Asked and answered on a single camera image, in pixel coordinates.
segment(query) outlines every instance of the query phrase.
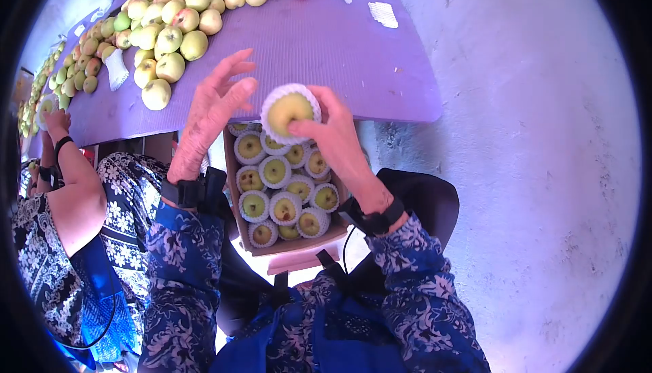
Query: box of wrapped apples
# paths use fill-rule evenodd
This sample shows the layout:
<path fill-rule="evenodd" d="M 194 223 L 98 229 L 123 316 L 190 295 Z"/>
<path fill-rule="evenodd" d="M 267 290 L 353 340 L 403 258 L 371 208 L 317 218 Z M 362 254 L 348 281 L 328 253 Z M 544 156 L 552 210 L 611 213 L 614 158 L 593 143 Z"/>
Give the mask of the box of wrapped apples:
<path fill-rule="evenodd" d="M 346 235 L 337 208 L 349 193 L 314 141 L 282 145 L 259 123 L 229 124 L 224 152 L 233 214 L 252 255 L 307 250 Z"/>

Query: blue patterned shirt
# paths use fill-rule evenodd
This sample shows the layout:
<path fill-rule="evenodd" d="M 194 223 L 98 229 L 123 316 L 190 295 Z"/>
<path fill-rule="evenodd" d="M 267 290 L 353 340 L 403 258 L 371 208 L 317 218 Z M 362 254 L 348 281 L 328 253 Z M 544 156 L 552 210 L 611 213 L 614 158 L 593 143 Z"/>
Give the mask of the blue patterned shirt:
<path fill-rule="evenodd" d="M 223 238 L 219 218 L 160 204 L 146 238 L 151 289 L 140 372 L 208 372 L 211 368 Z M 290 302 L 278 310 L 261 307 L 259 317 L 235 340 L 255 335 L 276 318 L 278 325 L 265 342 L 267 371 L 319 372 L 311 332 L 315 313 L 327 308 L 327 333 L 340 323 L 343 329 L 338 332 L 345 331 L 348 340 L 396 343 L 405 371 L 490 371 L 475 339 L 471 314 L 456 295 L 451 264 L 441 253 L 439 239 L 430 237 L 412 214 L 394 233 L 367 237 L 366 242 L 387 276 L 390 294 L 375 302 L 384 324 L 372 326 L 364 318 L 338 315 L 332 304 L 342 294 L 322 271 L 313 281 L 289 289 Z M 373 308 L 374 299 L 368 300 Z"/>

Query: black cable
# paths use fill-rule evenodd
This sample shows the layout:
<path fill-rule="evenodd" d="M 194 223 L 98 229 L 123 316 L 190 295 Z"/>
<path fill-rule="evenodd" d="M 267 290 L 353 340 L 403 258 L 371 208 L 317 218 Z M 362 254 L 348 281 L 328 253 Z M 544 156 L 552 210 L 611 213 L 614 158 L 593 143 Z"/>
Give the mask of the black cable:
<path fill-rule="evenodd" d="M 346 240 L 344 241 L 344 247 L 342 249 L 342 262 L 344 263 L 344 272 L 346 274 L 349 273 L 349 270 L 346 268 L 346 245 L 349 243 L 349 238 L 351 238 L 351 234 L 354 233 L 354 230 L 357 229 L 357 227 L 354 226 L 354 228 L 349 231 L 349 235 L 346 236 Z"/>

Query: floor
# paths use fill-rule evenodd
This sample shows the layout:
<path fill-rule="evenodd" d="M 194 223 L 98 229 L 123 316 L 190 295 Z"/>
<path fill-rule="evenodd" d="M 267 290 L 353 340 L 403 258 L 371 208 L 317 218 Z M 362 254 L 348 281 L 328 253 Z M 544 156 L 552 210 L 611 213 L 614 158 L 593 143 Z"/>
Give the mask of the floor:
<path fill-rule="evenodd" d="M 50 0 L 23 66 L 99 1 Z M 402 1 L 444 113 L 361 123 L 372 166 L 458 189 L 446 254 L 492 370 L 565 371 L 614 295 L 638 210 L 638 119 L 617 41 L 596 0 Z M 365 249 L 355 238 L 350 258 Z"/>

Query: black strap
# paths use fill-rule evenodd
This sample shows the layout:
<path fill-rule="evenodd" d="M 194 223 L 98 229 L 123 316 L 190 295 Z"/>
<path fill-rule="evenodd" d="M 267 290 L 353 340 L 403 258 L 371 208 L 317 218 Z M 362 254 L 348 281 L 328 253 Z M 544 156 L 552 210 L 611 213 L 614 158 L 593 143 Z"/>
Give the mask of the black strap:
<path fill-rule="evenodd" d="M 68 142 L 72 142 L 72 138 L 69 136 L 65 136 L 61 138 L 58 142 L 57 145 L 54 147 L 54 162 L 55 165 L 59 168 L 59 171 L 61 171 L 61 168 L 59 167 L 59 151 L 61 150 L 61 147 Z"/>

